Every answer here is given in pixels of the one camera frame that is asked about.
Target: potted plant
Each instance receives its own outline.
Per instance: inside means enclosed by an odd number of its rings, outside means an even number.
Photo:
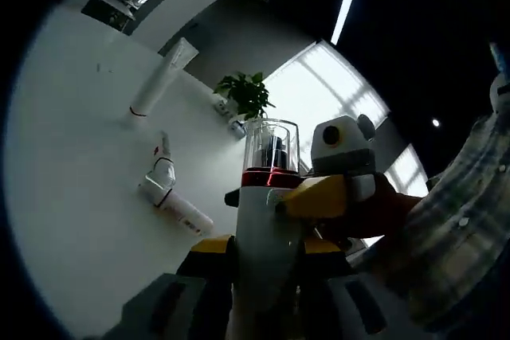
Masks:
[[[214,90],[227,99],[227,103],[220,102],[216,109],[223,115],[229,116],[229,127],[238,136],[245,136],[243,124],[246,120],[263,117],[265,107],[274,107],[269,102],[269,92],[262,80],[262,72],[252,76],[238,72],[235,76],[225,76]]]

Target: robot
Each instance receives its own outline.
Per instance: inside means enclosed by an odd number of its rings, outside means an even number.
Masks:
[[[296,337],[296,327],[310,340],[393,338],[402,330],[428,338],[393,295],[354,272],[338,245],[306,229],[374,193],[374,125],[364,115],[318,125],[305,177],[292,125],[250,123],[241,188],[226,195],[238,208],[236,235],[196,244],[175,275],[124,305],[104,340],[283,339]]]

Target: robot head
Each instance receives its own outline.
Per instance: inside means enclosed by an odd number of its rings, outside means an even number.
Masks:
[[[370,141],[374,124],[365,115],[347,115],[317,125],[312,141],[312,165],[316,174],[360,175],[375,172]]]
[[[494,113],[510,113],[510,81],[503,73],[496,76],[492,82],[490,97]]]

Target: plaid shirt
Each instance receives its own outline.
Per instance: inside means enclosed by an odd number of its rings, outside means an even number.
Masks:
[[[426,325],[482,280],[510,238],[510,119],[478,120],[459,155],[404,229],[366,252],[360,270]]]

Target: white bottle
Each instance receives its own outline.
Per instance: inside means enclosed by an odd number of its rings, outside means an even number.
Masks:
[[[167,195],[160,209],[173,215],[178,223],[194,235],[206,235],[213,229],[213,221],[191,203],[181,198],[175,191],[171,191]]]

